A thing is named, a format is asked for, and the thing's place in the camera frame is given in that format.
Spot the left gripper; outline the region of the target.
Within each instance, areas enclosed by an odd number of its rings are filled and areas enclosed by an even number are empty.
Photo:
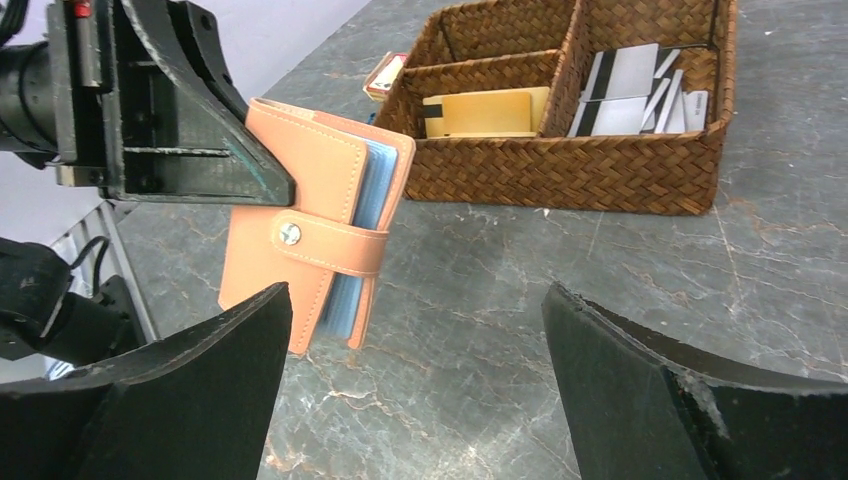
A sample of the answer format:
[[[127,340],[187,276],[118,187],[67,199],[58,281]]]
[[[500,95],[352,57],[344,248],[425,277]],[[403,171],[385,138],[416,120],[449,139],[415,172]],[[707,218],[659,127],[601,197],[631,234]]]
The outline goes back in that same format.
[[[295,180],[245,125],[211,11],[54,1],[47,25],[59,185],[139,202],[293,203]]]

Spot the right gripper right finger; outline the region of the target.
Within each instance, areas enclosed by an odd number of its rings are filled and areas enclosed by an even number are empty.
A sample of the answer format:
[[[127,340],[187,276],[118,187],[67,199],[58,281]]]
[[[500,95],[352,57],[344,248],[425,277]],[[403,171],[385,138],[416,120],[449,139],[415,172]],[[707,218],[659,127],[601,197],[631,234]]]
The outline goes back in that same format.
[[[560,283],[542,305],[585,479],[843,479],[847,387],[684,344]]]

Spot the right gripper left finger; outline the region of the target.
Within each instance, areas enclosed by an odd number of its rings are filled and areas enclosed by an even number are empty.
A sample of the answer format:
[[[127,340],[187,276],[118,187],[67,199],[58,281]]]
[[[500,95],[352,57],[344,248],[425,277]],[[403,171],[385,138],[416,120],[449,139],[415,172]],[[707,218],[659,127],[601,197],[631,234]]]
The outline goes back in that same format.
[[[253,479],[287,355],[286,283],[57,380],[1,388],[5,479]]]

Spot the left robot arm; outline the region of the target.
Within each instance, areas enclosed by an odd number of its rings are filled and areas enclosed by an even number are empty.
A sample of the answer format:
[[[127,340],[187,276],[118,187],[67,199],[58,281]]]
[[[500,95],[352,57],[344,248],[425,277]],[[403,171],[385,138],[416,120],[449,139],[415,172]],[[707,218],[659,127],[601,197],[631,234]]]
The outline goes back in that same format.
[[[1,5],[1,355],[86,365],[156,335],[114,201],[290,206],[246,128],[215,16],[189,1]]]

